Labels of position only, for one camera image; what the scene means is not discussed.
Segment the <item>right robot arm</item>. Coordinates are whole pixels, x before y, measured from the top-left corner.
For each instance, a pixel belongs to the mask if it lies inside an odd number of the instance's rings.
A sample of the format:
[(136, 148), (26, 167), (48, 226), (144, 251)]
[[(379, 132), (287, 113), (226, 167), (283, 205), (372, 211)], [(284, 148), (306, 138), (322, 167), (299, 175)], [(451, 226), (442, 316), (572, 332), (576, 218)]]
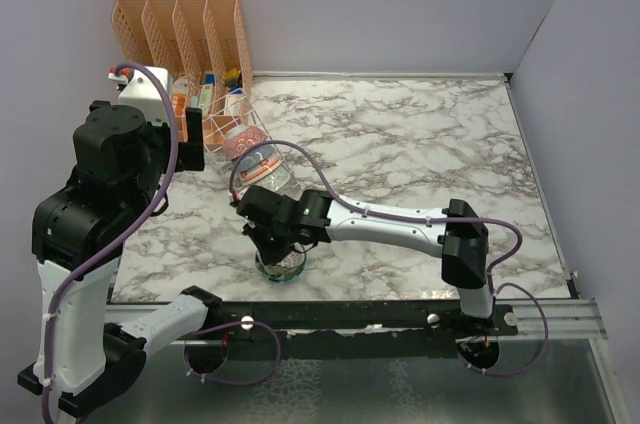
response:
[(281, 262), (296, 247), (362, 241), (410, 249), (438, 258), (441, 279), (456, 288), (459, 322), (481, 335), (496, 320), (487, 275), (489, 232), (471, 206), (452, 199), (443, 208), (372, 205), (307, 189), (298, 199), (253, 185), (234, 203), (247, 223), (243, 234), (264, 265)]

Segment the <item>red flower black-inside bowl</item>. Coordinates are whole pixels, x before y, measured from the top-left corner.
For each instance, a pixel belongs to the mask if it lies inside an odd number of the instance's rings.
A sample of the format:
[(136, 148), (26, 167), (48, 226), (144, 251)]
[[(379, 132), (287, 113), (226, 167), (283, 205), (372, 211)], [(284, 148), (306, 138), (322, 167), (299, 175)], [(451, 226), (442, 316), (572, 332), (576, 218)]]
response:
[(229, 160), (235, 160), (256, 144), (264, 142), (267, 134), (257, 126), (238, 125), (231, 129), (222, 144), (224, 156)]

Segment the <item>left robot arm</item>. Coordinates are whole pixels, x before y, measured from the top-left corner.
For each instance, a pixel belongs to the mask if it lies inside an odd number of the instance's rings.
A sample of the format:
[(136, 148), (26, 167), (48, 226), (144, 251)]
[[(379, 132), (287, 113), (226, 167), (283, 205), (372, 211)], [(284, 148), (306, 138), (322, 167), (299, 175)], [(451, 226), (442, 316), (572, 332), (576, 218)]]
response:
[(106, 322), (123, 233), (157, 206), (170, 130), (134, 107), (95, 101), (73, 143), (69, 180), (34, 213), (43, 323), (37, 360), (18, 375), (19, 385), (57, 403), (51, 422), (88, 416), (130, 389), (159, 350), (190, 333), (210, 338), (221, 324), (221, 299), (197, 286), (141, 318)]

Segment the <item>grey dotted red-rim bowl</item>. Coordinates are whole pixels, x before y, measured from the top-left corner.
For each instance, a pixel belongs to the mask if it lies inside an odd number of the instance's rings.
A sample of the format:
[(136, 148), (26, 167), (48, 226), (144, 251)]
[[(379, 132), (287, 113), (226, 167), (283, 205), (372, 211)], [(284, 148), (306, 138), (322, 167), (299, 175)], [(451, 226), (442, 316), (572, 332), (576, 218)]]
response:
[(236, 171), (241, 174), (257, 174), (260, 169), (271, 169), (279, 162), (279, 154), (273, 145), (267, 144), (249, 152), (238, 160)]

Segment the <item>orange floral bowl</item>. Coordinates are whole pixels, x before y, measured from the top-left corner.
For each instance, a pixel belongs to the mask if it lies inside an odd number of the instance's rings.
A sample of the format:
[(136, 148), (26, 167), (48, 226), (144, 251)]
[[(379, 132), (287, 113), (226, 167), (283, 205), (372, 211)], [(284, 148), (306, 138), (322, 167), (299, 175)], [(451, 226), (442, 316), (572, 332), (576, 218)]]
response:
[(249, 185), (263, 179), (272, 173), (282, 164), (282, 159), (276, 155), (275, 157), (265, 158), (258, 164), (241, 171), (240, 180), (243, 185)]

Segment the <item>black white radial bowl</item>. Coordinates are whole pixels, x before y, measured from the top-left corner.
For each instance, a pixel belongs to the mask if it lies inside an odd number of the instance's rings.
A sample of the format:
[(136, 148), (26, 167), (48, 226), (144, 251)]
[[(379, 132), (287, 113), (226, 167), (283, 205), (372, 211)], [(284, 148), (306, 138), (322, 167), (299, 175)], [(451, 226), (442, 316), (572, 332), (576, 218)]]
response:
[(304, 252), (290, 252), (276, 264), (265, 264), (258, 252), (255, 253), (256, 269), (269, 281), (285, 283), (293, 280), (305, 268), (306, 254)]

